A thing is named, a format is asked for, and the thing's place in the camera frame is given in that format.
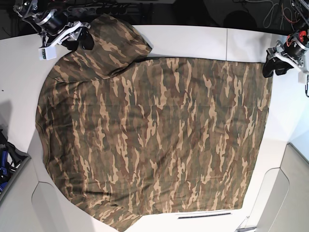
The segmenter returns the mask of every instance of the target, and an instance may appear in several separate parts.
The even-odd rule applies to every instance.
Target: white table
[[[266,49],[281,38],[261,32],[208,27],[135,28],[153,47],[151,57],[265,62]],[[27,169],[11,189],[14,194],[8,194],[6,203],[0,205],[0,231],[115,231],[67,201],[42,163],[42,146],[35,131],[35,113],[41,87],[56,60],[39,61],[39,46],[41,41],[37,35],[0,41],[0,125],[7,128],[9,141],[32,157]],[[67,50],[59,46],[57,52],[60,57]],[[297,82],[297,72],[290,70],[284,76],[275,76],[266,130],[243,208],[228,211],[232,215],[199,219],[177,220],[179,214],[145,216],[128,232],[144,231],[145,228],[150,232],[206,229],[211,232],[234,232],[249,215],[247,226],[255,226],[278,175],[286,144],[294,142],[296,148],[309,159],[306,150],[309,144],[308,119],[309,100],[304,94],[304,86]],[[35,198],[31,201],[34,190]],[[19,196],[20,201],[18,210],[10,210],[11,198],[16,196]],[[16,211],[17,223],[9,223],[10,214],[16,214]],[[44,221],[43,217],[49,217],[50,220]]]

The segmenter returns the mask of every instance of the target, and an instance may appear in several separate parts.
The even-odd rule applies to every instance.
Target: sleeve
[[[61,58],[49,73],[60,82],[84,82],[108,79],[133,61],[146,58],[151,47],[129,24],[109,15],[91,23],[93,50],[78,48]]]

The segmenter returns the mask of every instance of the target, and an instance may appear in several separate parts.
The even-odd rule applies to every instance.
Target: camouflage jacket
[[[258,63],[145,58],[133,27],[103,15],[92,51],[51,70],[36,125],[64,196],[126,230],[142,215],[239,209],[272,81]]]

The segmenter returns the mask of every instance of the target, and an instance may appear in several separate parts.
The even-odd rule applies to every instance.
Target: camouflage hoodie
[[[144,39],[107,15],[90,32],[95,48],[54,66],[36,115],[64,196],[121,232],[142,215],[241,208],[270,101],[262,65],[145,60]]]

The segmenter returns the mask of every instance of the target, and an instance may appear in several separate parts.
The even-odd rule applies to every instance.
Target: white tabletop
[[[208,27],[135,26],[135,28],[153,47],[151,57],[177,56],[265,62],[266,49],[281,38],[261,32]],[[42,147],[35,133],[35,113],[41,87],[56,60],[39,61],[37,50],[39,46],[41,41],[37,35],[0,41],[0,125],[8,130],[10,142],[18,149],[28,151],[32,156],[36,171],[34,181],[55,186],[42,163]],[[62,46],[59,46],[57,51],[59,57],[67,53]],[[232,212],[230,216],[221,216],[220,223],[215,217],[194,219],[192,222],[191,219],[177,220],[176,214],[150,215],[142,217],[128,231],[144,231],[145,227],[148,231],[192,229],[204,231],[207,226],[212,232],[233,232],[253,209],[253,216],[247,225],[256,225],[278,172],[272,171],[268,175],[266,173],[270,169],[280,167],[286,144],[295,142],[297,149],[309,158],[306,150],[309,143],[308,111],[309,100],[305,96],[304,85],[297,82],[297,72],[289,70],[284,76],[274,76],[266,129],[243,208],[229,211]],[[265,194],[254,205],[262,182]],[[77,207],[72,207],[58,189],[55,189],[55,192],[61,203],[59,210],[64,215],[69,231],[84,231],[85,228],[92,228],[93,231],[115,231]],[[23,197],[25,201],[31,201],[32,196]],[[31,210],[33,214],[28,214],[26,221],[31,220],[35,212],[38,212]]]

